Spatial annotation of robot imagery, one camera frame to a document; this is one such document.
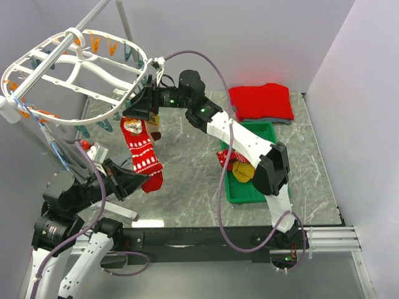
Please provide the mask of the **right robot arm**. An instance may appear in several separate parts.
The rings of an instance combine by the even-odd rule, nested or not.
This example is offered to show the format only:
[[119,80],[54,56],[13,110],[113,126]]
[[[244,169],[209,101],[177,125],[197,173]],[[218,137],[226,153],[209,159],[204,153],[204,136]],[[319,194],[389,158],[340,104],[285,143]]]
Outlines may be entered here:
[[195,70],[180,73],[177,87],[159,87],[152,78],[122,115],[149,120],[159,108],[184,108],[189,123],[229,144],[255,168],[252,185],[263,194],[271,213],[274,243],[286,249],[296,240],[295,218],[288,195],[289,158],[284,143],[264,140],[233,120],[205,95],[205,84]]

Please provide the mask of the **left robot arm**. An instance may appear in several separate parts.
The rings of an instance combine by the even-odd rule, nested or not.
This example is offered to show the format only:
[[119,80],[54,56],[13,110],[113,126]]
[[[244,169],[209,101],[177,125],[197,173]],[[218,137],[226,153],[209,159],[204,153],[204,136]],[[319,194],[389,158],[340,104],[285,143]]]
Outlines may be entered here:
[[32,270],[26,298],[78,298],[85,279],[111,251],[125,246],[123,225],[102,217],[106,198],[122,200],[149,180],[111,159],[80,182],[60,171],[43,193],[44,207],[34,225]]

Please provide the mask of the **red snowflake christmas sock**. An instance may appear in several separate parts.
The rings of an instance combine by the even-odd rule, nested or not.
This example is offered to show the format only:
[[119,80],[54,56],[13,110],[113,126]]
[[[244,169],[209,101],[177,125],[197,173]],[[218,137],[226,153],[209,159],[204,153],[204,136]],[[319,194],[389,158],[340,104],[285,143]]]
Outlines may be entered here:
[[233,169],[233,163],[235,161],[239,161],[242,163],[249,163],[249,161],[242,154],[238,153],[235,150],[232,151],[229,159],[228,159],[228,149],[218,151],[216,155],[218,157],[218,161],[222,168],[224,167],[225,164],[227,164],[226,169],[228,171],[231,171]]

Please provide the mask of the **yellow bear sock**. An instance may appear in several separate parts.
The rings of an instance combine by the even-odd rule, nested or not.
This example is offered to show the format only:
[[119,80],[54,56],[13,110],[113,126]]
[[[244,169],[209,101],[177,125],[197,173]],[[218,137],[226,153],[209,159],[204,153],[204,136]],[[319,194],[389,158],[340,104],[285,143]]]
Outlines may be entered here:
[[238,182],[248,183],[254,177],[255,168],[250,163],[236,160],[233,162],[232,172]]

